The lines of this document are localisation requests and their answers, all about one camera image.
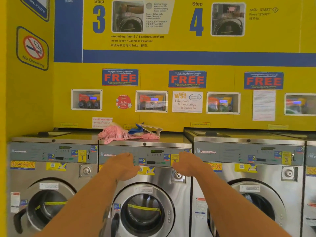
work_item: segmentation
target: blue stripe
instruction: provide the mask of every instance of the blue stripe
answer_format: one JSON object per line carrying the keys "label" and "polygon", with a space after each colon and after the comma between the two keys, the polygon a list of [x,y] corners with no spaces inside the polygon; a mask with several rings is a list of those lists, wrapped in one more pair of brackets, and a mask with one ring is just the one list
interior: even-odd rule
{"label": "blue stripe", "polygon": [[84,63],[316,67],[316,53],[84,50]]}
{"label": "blue stripe", "polygon": [[83,0],[55,0],[55,62],[81,62]]}

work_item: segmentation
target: pink mesh laundry bag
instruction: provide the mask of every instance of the pink mesh laundry bag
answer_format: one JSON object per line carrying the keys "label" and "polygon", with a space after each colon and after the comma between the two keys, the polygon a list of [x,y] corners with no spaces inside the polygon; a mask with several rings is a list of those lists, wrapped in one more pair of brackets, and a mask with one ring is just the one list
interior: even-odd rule
{"label": "pink mesh laundry bag", "polygon": [[142,135],[131,135],[127,130],[124,130],[118,125],[110,125],[105,127],[102,132],[98,134],[99,137],[104,138],[104,144],[108,144],[111,141],[123,141],[123,140],[132,140],[132,139],[159,139],[159,136],[151,133],[146,133]]}

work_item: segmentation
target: grey control panel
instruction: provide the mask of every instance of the grey control panel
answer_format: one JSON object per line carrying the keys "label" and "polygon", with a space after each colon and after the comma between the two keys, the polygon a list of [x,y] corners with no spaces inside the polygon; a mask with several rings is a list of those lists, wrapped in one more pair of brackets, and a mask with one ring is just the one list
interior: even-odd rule
{"label": "grey control panel", "polygon": [[306,166],[316,167],[316,146],[306,147]]}
{"label": "grey control panel", "polygon": [[208,162],[286,165],[282,157],[289,155],[291,165],[304,162],[304,146],[294,145],[195,142],[194,154]]}
{"label": "grey control panel", "polygon": [[98,163],[98,145],[10,142],[10,160]]}
{"label": "grey control panel", "polygon": [[134,156],[134,165],[169,167],[174,159],[179,158],[180,152],[191,152],[191,149],[141,147],[141,146],[99,146],[99,164],[113,155],[131,153]]}

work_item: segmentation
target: red circular sticker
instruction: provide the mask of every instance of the red circular sticker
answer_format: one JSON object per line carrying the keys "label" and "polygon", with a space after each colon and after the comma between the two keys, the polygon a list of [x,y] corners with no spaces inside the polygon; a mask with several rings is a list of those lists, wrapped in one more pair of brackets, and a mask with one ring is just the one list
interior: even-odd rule
{"label": "red circular sticker", "polygon": [[132,107],[132,101],[128,95],[120,95],[116,99],[116,106],[120,109],[127,109]]}

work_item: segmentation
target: step number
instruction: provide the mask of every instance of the step number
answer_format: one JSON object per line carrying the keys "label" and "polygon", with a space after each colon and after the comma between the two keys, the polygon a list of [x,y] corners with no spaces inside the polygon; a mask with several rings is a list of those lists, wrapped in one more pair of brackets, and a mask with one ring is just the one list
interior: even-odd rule
{"label": "step number", "polygon": [[105,29],[105,8],[102,5],[97,5],[93,8],[93,14],[97,15],[97,21],[94,21],[93,31],[95,33],[102,33]]}
{"label": "step number", "polygon": [[190,31],[195,31],[197,37],[202,36],[204,27],[202,26],[203,8],[195,8],[190,24]]}

